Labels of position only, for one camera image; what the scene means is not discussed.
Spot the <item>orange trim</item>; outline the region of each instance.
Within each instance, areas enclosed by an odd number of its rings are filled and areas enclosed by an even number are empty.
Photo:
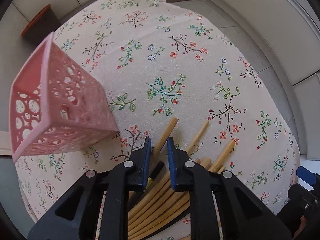
[[[24,36],[43,16],[43,14],[51,8],[51,4],[44,7],[32,20],[28,23],[27,27],[24,28],[21,36]]]

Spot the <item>bolt head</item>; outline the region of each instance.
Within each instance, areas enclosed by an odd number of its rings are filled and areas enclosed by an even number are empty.
[[[188,168],[192,168],[195,166],[195,163],[193,161],[187,161],[184,163],[184,165]]]
[[[132,161],[125,161],[123,163],[123,166],[126,168],[132,167],[133,166],[133,162]]]
[[[85,173],[85,175],[88,177],[88,178],[92,178],[96,175],[96,172],[93,171],[93,170],[89,170]]]

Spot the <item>green leaf print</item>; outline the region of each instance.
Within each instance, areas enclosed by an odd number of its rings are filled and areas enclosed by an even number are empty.
[[[118,100],[118,102],[114,101],[111,98],[112,102],[108,102],[108,105],[110,107],[110,111],[113,112],[115,109],[115,106],[119,106],[119,110],[123,110],[125,108],[125,106],[127,104],[129,104],[130,111],[134,112],[136,110],[136,106],[133,102],[136,100],[136,98],[129,101],[129,102],[126,102],[127,98],[128,98],[128,93],[124,93],[122,96],[116,96],[116,99]]]
[[[166,116],[172,115],[171,108],[167,107],[168,101],[171,101],[173,105],[178,104],[181,98],[181,89],[185,87],[180,81],[184,81],[185,76],[182,74],[177,81],[173,80],[169,87],[164,86],[162,78],[155,78],[154,84],[148,84],[151,87],[147,91],[148,100],[152,100],[157,94],[160,95],[159,100],[162,101],[162,105],[158,109],[153,110],[153,115],[157,113],[164,113]]]

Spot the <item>gray floor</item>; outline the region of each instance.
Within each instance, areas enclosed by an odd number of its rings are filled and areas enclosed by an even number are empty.
[[[173,4],[200,13],[233,42],[259,74],[279,112],[287,122],[295,138],[298,138],[292,109],[280,80],[266,56],[246,31],[232,17],[210,0],[183,1]]]

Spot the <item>red flower print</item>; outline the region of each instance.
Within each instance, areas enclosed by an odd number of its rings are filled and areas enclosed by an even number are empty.
[[[187,225],[187,224],[190,223],[190,221],[191,221],[190,218],[185,218],[185,219],[183,220],[183,223]]]
[[[135,133],[140,133],[140,130],[138,129],[138,125],[135,125],[134,127],[130,127],[130,131],[135,134]]]
[[[233,132],[239,132],[239,127],[237,125],[233,125]]]
[[[190,47],[196,47],[196,46],[197,46],[197,44],[196,44],[195,42],[193,42],[193,41],[190,41],[189,46],[190,46]]]
[[[231,137],[231,140],[233,140],[234,142],[235,142],[235,145],[238,145],[238,138],[233,138],[233,137]]]
[[[177,55],[178,55],[177,53],[175,53],[174,51],[172,51],[171,54],[170,54],[170,57],[177,58]]]
[[[203,61],[203,59],[201,59],[201,56],[198,55],[198,54],[195,55],[195,59],[196,59],[196,60],[200,60],[200,62]]]
[[[127,147],[129,145],[127,139],[120,138],[119,141],[121,142],[121,148]]]
[[[226,137],[226,132],[225,131],[222,131],[222,132],[219,132],[220,134],[220,140],[225,140],[227,137]]]
[[[207,51],[207,49],[206,49],[206,48],[201,48],[201,52],[202,52],[202,53],[205,53],[205,54],[207,54],[207,53],[208,53],[208,51]]]

